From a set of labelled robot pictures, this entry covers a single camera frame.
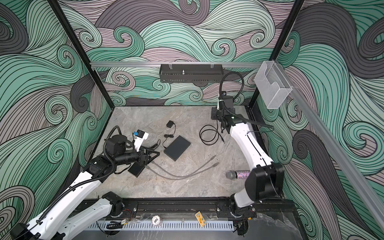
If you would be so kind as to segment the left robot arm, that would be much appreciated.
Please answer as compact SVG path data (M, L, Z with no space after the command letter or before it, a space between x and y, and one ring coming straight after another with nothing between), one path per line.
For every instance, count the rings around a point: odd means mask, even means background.
M109 192L93 205L72 216L83 200L120 165L138 164L145 167L159 156L159 152L144 147L149 134L137 130L129 140L119 126L112 128L105 139L103 152L89 161L73 183L42 213L27 224L19 223L11 230L13 240L72 240L99 219L108 215L120 217L123 200Z

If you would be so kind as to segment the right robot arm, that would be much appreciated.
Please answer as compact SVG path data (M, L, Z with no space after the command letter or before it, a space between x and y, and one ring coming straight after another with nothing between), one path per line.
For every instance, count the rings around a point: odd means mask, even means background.
M245 156L250 168L245 187L233 195L234 206L237 209L248 207L256 202L281 197L285 170L283 165L275 163L260 146L249 123L273 130L271 125L251 121L236 114L234 101L238 97L228 96L223 90L224 82L230 75L236 75L241 80L241 89L245 86L243 76L238 72L223 74L219 85L218 106L214 110L214 119L221 124L221 129L227 131L235 140Z

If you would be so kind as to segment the ribbed black network switch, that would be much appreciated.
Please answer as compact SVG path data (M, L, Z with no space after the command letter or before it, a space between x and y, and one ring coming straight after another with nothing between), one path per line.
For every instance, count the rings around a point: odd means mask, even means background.
M145 166L141 166L139 163L134 163L129 169L128 172L131 173L136 178L139 177L139 175L142 173L142 171L145 169Z

